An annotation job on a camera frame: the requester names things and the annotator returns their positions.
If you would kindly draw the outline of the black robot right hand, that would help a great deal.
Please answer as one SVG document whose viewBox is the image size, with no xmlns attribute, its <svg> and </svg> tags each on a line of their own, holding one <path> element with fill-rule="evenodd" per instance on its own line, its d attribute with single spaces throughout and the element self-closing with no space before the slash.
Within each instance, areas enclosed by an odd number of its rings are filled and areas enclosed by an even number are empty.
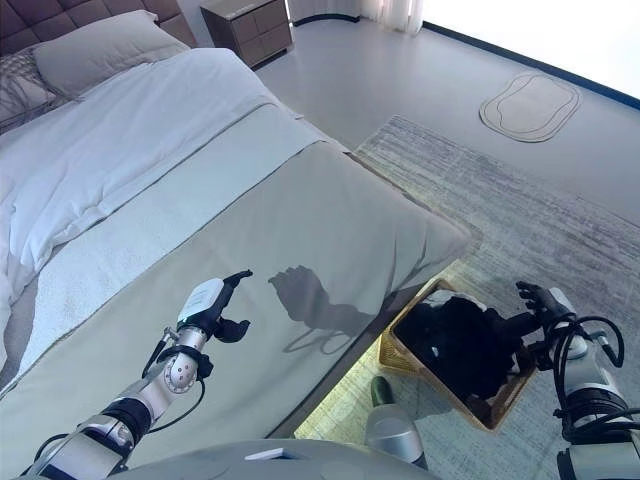
<svg viewBox="0 0 640 480">
<path fill-rule="evenodd" d="M 543 337 L 534 345 L 545 345 L 554 338 L 558 324 L 575 317 L 574 309 L 557 288 L 547 289 L 525 281 L 517 281 L 516 288 L 525 303 L 526 312 L 496 324 L 498 335 L 504 339 L 522 339 L 541 330 Z"/>
</svg>

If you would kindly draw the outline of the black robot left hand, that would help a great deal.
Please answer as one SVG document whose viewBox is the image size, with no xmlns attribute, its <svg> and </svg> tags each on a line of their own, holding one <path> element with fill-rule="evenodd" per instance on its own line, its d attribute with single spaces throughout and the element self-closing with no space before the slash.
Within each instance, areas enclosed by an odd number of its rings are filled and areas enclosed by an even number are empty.
<svg viewBox="0 0 640 480">
<path fill-rule="evenodd" d="M 201 351 L 211 337 L 223 343 L 242 340 L 250 322 L 234 322 L 222 314 L 240 281 L 252 275 L 251 270 L 244 270 L 225 279 L 213 278 L 197 285 L 178 315 L 177 344 Z"/>
</svg>

